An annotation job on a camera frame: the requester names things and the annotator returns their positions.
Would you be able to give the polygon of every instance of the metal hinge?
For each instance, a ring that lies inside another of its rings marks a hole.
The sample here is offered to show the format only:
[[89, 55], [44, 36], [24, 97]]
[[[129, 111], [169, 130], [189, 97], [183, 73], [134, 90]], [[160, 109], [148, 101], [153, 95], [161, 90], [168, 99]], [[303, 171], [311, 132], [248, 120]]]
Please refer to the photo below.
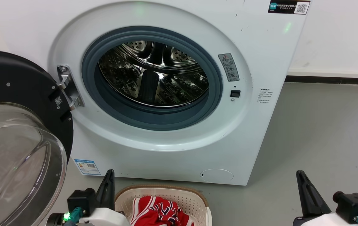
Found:
[[69, 66], [57, 66], [57, 76], [60, 80], [60, 83], [58, 83], [57, 86], [62, 90], [62, 93], [66, 97], [70, 110], [74, 110], [76, 107], [84, 107], [83, 99], [74, 84]]

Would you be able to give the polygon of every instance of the black label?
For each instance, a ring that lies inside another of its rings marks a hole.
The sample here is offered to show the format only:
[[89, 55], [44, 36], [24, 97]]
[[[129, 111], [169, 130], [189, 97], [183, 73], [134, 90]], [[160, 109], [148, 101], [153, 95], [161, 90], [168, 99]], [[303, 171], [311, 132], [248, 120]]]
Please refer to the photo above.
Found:
[[309, 5], [310, 1], [271, 0], [268, 12], [305, 15]]

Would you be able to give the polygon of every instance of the sticker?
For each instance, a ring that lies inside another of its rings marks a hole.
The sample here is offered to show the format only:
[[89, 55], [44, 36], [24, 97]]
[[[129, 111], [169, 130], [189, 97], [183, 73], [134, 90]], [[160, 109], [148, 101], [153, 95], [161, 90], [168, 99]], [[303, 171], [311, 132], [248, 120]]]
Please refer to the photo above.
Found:
[[219, 54], [218, 58], [220, 59], [222, 66], [224, 66], [228, 82], [239, 81], [238, 70], [236, 69], [232, 55], [230, 53]]
[[74, 160], [81, 170], [81, 173], [84, 175], [101, 175], [100, 171], [98, 170], [97, 166], [95, 165], [94, 161], [91, 160], [81, 160], [75, 159]]
[[306, 15], [309, 5], [310, 1], [271, 0], [268, 12]]
[[57, 106], [59, 106], [61, 103], [62, 103], [62, 99], [60, 96], [58, 96], [56, 99], [55, 99], [55, 103]]
[[270, 103], [273, 92], [270, 89], [261, 88], [258, 91], [257, 103]]

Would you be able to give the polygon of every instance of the white plastic basket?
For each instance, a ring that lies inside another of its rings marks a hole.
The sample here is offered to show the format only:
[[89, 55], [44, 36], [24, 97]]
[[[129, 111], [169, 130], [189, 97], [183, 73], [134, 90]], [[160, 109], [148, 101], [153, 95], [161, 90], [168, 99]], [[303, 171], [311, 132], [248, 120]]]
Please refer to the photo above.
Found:
[[190, 215], [194, 226], [212, 226], [211, 211], [205, 197], [197, 190], [164, 185], [137, 185], [122, 189], [115, 197], [115, 211], [124, 211], [127, 219], [133, 214], [133, 199], [143, 196], [159, 196], [176, 202]]

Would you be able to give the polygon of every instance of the baseboard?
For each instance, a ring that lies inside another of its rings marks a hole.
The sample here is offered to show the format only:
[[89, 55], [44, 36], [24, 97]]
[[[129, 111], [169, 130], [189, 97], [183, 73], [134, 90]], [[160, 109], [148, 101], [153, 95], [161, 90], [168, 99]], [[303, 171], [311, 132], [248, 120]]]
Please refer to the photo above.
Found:
[[358, 84], [358, 73], [354, 72], [306, 72], [290, 70], [286, 83], [331, 83]]

